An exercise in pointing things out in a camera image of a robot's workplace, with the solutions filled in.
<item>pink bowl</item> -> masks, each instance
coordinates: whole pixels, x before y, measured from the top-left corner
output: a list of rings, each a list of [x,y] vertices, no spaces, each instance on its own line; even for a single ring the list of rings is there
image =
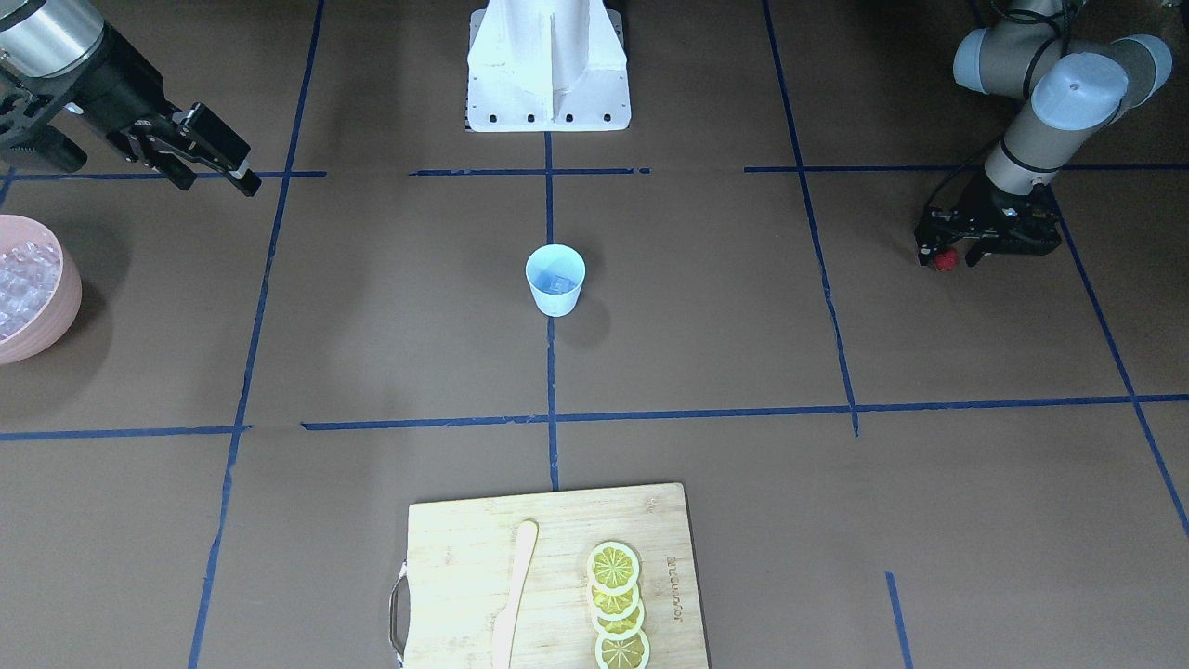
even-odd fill
[[[62,251],[62,271],[58,283],[54,286],[50,298],[42,309],[33,314],[29,324],[18,329],[12,337],[0,342],[0,365],[17,362],[34,356],[57,342],[70,328],[82,301],[82,279],[78,267],[58,238],[44,225],[33,219],[0,214],[0,252],[24,244],[54,244]]]

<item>ice cube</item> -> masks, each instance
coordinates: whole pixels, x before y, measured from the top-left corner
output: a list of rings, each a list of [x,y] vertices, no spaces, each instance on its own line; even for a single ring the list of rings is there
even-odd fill
[[[34,244],[30,241],[27,245],[34,263],[51,267],[57,266],[61,261],[61,255],[58,254],[58,250],[54,247],[54,244]]]
[[[7,301],[17,301],[29,292],[29,280],[24,276],[8,273],[8,276],[0,280],[0,290],[4,290],[4,297]]]
[[[7,320],[4,321],[4,323],[0,323],[0,340],[7,340],[8,337],[12,337],[18,329],[20,329],[26,324],[29,324],[29,318],[26,317],[23,317],[20,315],[14,315],[8,317]]]
[[[50,291],[44,288],[30,288],[29,292],[21,302],[24,310],[32,316],[37,311],[42,310],[50,298]]]
[[[546,288],[545,291],[551,295],[564,295],[573,290],[574,285],[577,285],[577,283],[558,273],[554,274],[553,282],[549,283],[549,286]]]
[[[8,257],[12,258],[14,264],[21,265],[32,259],[29,254],[29,244],[32,244],[32,241],[18,244],[8,251]]]
[[[54,285],[54,270],[45,265],[37,265],[29,270],[27,274],[29,282],[38,288],[49,288]]]

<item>black cable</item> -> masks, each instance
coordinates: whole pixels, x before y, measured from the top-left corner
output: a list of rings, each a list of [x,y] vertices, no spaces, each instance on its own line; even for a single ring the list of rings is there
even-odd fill
[[[1074,36],[1074,24],[1077,23],[1077,17],[1082,15],[1082,10],[1086,7],[1084,0],[1070,0],[1069,7],[1069,27],[1065,32],[1065,51],[1069,51],[1069,40]]]
[[[995,146],[995,144],[999,144],[999,141],[1002,138],[1004,138],[1002,134],[995,135],[995,138],[992,139],[990,141],[988,141],[986,146],[979,149],[974,153],[970,153],[969,158],[967,158],[965,160],[963,160],[962,164],[960,164],[958,166],[954,168],[954,171],[951,171],[950,173],[945,175],[945,178],[943,178],[942,182],[937,184],[937,188],[933,188],[933,191],[929,194],[929,198],[925,200],[925,213],[926,214],[929,213],[929,207],[931,207],[933,204],[933,200],[937,198],[937,195],[942,191],[942,188],[945,188],[945,185],[949,182],[954,181],[954,177],[957,176],[958,173],[961,173],[962,170],[965,169],[970,163],[975,162],[983,153],[986,153],[987,151],[992,150]]]
[[[1045,15],[1039,12],[1033,12],[1032,10],[1007,10],[1006,12],[999,7],[995,0],[990,0],[990,7],[995,10],[995,13],[1000,15],[1006,21],[1020,25],[1048,25],[1053,34],[1061,34],[1061,26],[1057,25],[1056,19],[1061,17],[1061,12],[1056,14]]]
[[[0,78],[4,80],[5,86],[11,87],[13,90],[24,90],[20,78],[8,71],[8,68],[0,67]]]
[[[1065,57],[1069,55],[1069,38],[1072,34],[1074,19],[1070,18],[1070,6],[1069,0],[1061,0],[1061,23],[1062,23],[1062,34],[1061,34],[1061,55]]]
[[[1049,49],[1049,45],[1056,40],[1057,40],[1056,37],[1050,37],[1049,39],[1045,40],[1044,44],[1040,45],[1039,49],[1037,49],[1036,53],[1032,53],[1032,62],[1028,63],[1028,69],[1024,72],[1024,94],[1021,95],[1023,99],[1027,100],[1032,95],[1032,75],[1036,74],[1037,71],[1037,64],[1040,62],[1040,56],[1044,56],[1044,52],[1046,49]]]

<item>silver cylinder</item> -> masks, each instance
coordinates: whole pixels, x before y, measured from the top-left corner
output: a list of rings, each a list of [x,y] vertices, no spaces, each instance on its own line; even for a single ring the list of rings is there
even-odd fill
[[[5,12],[0,20],[24,5]],[[24,20],[0,32],[0,50],[25,76],[56,76],[86,59],[102,34],[103,17],[87,0],[45,0]]]
[[[1000,189],[1014,195],[1027,195],[1032,187],[1050,183],[1074,153],[1109,121],[1084,130],[1058,130],[1045,124],[1028,102],[1004,134],[1004,140],[987,157],[983,169]],[[1012,152],[1008,157],[1004,149]],[[1025,165],[1037,168],[1028,169]]]

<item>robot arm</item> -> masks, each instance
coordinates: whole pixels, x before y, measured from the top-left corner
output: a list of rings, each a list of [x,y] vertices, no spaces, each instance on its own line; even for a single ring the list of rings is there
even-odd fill
[[[77,171],[87,154],[49,125],[63,108],[128,162],[159,171],[182,190],[203,164],[254,195],[250,146],[207,106],[165,99],[164,80],[87,0],[0,0],[0,158],[25,169]]]
[[[1070,5],[1017,1],[1007,15],[1026,23],[974,31],[958,48],[958,83],[1025,102],[958,204],[948,212],[926,206],[916,232],[921,264],[936,263],[963,238],[977,239],[967,253],[970,266],[990,253],[1044,254],[1059,246],[1058,215],[1045,187],[1090,135],[1168,81],[1172,56],[1160,39],[1071,42],[1071,17],[1063,11],[1076,12],[1081,4]]]

